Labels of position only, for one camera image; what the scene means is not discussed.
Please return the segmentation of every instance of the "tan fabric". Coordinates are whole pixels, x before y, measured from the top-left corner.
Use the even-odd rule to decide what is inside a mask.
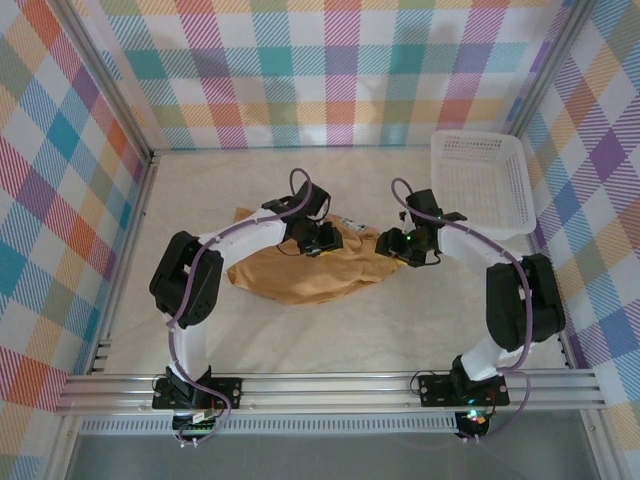
[[[234,221],[253,212],[238,208]],[[231,267],[227,274],[234,285],[289,305],[314,305],[343,297],[381,282],[398,269],[395,260],[375,253],[380,234],[370,227],[356,229],[328,215],[342,234],[340,250],[309,258],[289,257],[276,247],[254,253]],[[289,254],[299,253],[293,240],[280,245]]]

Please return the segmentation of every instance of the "white floor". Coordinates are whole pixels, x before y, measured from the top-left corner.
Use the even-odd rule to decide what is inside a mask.
[[[162,157],[131,275],[112,333],[107,373],[160,373],[167,332],[148,292],[173,234],[228,225],[237,206],[256,208],[288,194],[288,174],[305,168],[332,195],[331,210],[379,231],[398,224],[390,182],[429,186],[427,149],[216,151]],[[508,243],[527,250],[524,238]],[[448,369],[486,333],[483,279],[443,259],[437,267],[399,269],[381,284],[315,307],[291,307],[223,279],[209,319],[214,372],[317,372]],[[551,339],[526,368],[558,368]]]

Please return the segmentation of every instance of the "enclosure wall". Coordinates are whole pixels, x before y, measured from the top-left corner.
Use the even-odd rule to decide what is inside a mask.
[[[575,0],[73,0],[156,148],[508,128]]]
[[[143,162],[44,0],[0,2],[0,478],[82,373]]]
[[[580,367],[640,472],[640,2],[600,0],[524,136]]]

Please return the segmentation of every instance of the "plaid wallpaper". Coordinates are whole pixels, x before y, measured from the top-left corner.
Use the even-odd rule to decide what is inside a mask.
[[[159,148],[508,128],[573,0],[74,0]]]
[[[573,350],[640,478],[640,0],[600,0],[524,140]]]
[[[0,2],[0,479],[34,478],[143,163],[45,0]]]

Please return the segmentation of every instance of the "white plastic basket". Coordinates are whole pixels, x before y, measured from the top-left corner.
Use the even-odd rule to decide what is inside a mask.
[[[536,226],[522,143],[511,135],[440,130],[431,137],[431,182],[445,212],[465,215],[494,240]]]

